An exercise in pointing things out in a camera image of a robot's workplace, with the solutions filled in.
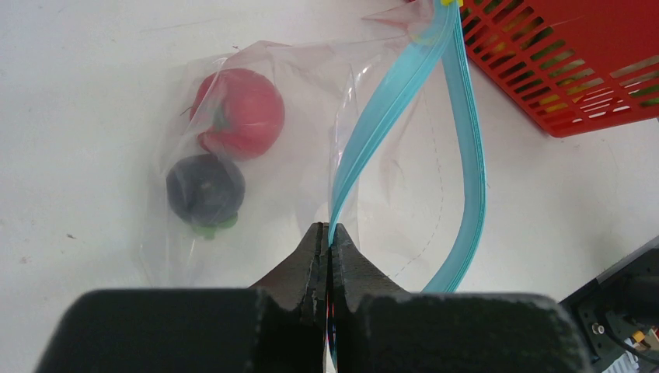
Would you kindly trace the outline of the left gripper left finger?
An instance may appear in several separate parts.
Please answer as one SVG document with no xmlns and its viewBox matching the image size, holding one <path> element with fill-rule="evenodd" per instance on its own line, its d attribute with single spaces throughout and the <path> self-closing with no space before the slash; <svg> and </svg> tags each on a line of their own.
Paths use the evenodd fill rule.
<svg viewBox="0 0 659 373">
<path fill-rule="evenodd" d="M 326 328 L 328 225 L 311 224 L 295 250 L 251 287 L 262 289 L 301 324 Z"/>
</svg>

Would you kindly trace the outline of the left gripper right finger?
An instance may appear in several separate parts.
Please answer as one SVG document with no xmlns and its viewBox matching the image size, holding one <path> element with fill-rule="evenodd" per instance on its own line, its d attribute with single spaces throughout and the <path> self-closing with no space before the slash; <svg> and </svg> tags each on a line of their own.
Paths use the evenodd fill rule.
<svg viewBox="0 0 659 373">
<path fill-rule="evenodd" d="M 405 294 L 356 247 L 342 224 L 336 225 L 328 246 L 328 337 L 337 339 L 340 324 L 355 313 L 365 295 Z"/>
</svg>

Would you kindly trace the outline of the dark purple toy mangosteen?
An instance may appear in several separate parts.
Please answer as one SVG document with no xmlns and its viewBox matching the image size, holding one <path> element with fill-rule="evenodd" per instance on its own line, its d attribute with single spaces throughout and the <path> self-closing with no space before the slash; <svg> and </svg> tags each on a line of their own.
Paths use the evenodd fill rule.
<svg viewBox="0 0 659 373">
<path fill-rule="evenodd" d="M 239 167 L 226 157 L 192 155 L 179 160 L 168 172 L 169 208 L 204 239 L 232 227 L 246 193 Z"/>
</svg>

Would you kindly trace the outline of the clear zip top bag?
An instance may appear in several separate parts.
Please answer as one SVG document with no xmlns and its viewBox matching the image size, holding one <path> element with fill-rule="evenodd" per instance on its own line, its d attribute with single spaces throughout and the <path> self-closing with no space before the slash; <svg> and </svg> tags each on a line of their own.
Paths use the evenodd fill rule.
<svg viewBox="0 0 659 373">
<path fill-rule="evenodd" d="M 184 91 L 147 171 L 139 249 L 149 284 L 197 323 L 185 371 L 217 358 L 233 371 L 431 372 L 457 354 L 442 342 L 444 297 L 461 283 L 483 230 L 486 174 L 457 1 L 415 1 L 373 15 L 369 40 L 306 46 L 258 41 L 187 65 Z M 190 108 L 201 82 L 229 68 L 266 76 L 285 108 L 279 138 L 238 161 L 197 143 Z M 246 181 L 236 223 L 204 239 L 169 208 L 181 159 L 232 160 Z M 311 224 L 342 224 L 405 294 L 365 295 L 340 324 L 301 324 L 251 286 L 288 257 Z"/>
</svg>

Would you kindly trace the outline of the red toy tomato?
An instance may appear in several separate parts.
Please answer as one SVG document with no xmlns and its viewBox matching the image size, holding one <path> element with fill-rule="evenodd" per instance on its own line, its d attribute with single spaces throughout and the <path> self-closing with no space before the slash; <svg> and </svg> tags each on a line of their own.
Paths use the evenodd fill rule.
<svg viewBox="0 0 659 373">
<path fill-rule="evenodd" d="M 284 126 L 284 101 L 264 75 L 246 68 L 229 68 L 207 76 L 199 85 L 190 119 L 206 127 L 197 136 L 210 153 L 246 161 L 264 155 Z"/>
</svg>

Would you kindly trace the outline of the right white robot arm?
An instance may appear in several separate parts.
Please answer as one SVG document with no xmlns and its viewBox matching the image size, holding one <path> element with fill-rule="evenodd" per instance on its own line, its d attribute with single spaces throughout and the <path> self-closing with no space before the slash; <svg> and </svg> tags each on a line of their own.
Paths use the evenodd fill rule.
<svg viewBox="0 0 659 373">
<path fill-rule="evenodd" d="M 658 371 L 658 238 L 565 297 L 594 372 Z"/>
</svg>

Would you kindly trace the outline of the red plastic basket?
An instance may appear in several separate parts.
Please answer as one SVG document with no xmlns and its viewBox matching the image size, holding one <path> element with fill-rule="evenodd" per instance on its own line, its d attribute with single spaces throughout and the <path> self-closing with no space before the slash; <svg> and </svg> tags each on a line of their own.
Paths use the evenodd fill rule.
<svg viewBox="0 0 659 373">
<path fill-rule="evenodd" d="M 471 60 L 547 134 L 658 115 L 656 1 L 466 1 Z"/>
</svg>

